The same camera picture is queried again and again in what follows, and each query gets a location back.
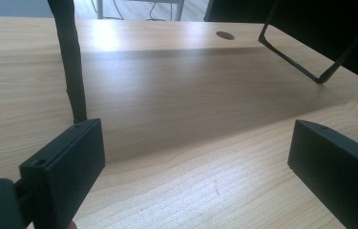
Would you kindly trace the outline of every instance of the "black metal frame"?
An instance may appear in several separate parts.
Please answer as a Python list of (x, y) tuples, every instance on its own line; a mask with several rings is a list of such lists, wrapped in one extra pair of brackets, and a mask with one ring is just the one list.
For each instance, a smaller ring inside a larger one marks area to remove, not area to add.
[(277, 11), (278, 5), (280, 4), (281, 0), (277, 0), (273, 8), (271, 9), (271, 12), (268, 14), (267, 20), (264, 23), (264, 27), (262, 29), (262, 32), (259, 36), (259, 41), (264, 44), (266, 47), (268, 47), (270, 50), (272, 50), (274, 53), (279, 55), (282, 59), (286, 60), (288, 63), (290, 63), (292, 66), (297, 68), (299, 71), (304, 73), (306, 76), (311, 78), (313, 81), (315, 81), (318, 84), (326, 83), (336, 72), (336, 70), (342, 66), (342, 64), (345, 62), (345, 60), (350, 56), (351, 52), (357, 47), (358, 45), (358, 35), (357, 37), (351, 42), (350, 45), (343, 51), (343, 53), (337, 58), (337, 60), (328, 68), (326, 69), (319, 77), (315, 76), (313, 73), (308, 71), (306, 68), (304, 68), (302, 65), (298, 64), (295, 60), (291, 59), (284, 53), (280, 52), (276, 48), (274, 48), (273, 45), (271, 45), (267, 39), (265, 38), (265, 32), (268, 28), (268, 25), (270, 25), (274, 13)]

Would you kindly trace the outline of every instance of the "round hole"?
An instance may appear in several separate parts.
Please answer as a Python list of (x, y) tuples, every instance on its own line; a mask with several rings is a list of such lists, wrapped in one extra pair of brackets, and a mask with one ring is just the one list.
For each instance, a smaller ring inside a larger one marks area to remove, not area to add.
[(235, 40), (235, 36), (226, 31), (217, 31), (217, 36), (225, 40)]
[(43, 165), (45, 164), (46, 160), (44, 159), (40, 159), (40, 160), (36, 160), (32, 163), (33, 166), (40, 166), (40, 165)]

